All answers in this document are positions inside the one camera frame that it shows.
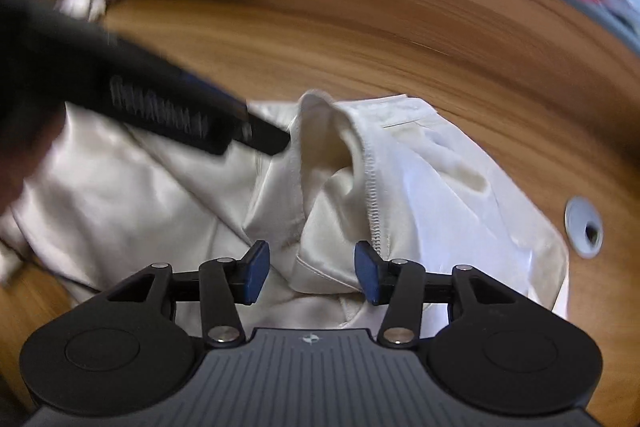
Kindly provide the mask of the cream satin shirt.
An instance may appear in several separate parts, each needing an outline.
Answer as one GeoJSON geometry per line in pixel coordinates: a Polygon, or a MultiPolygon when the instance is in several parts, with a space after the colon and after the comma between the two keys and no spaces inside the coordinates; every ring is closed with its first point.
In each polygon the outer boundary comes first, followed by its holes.
{"type": "Polygon", "coordinates": [[[449,273],[473,265],[565,315],[568,251],[495,161],[420,98],[337,102],[318,91],[260,103],[287,127],[268,157],[215,157],[79,108],[1,219],[1,254],[35,254],[82,301],[155,262],[177,271],[270,247],[247,329],[378,329],[354,248],[449,273]]]}

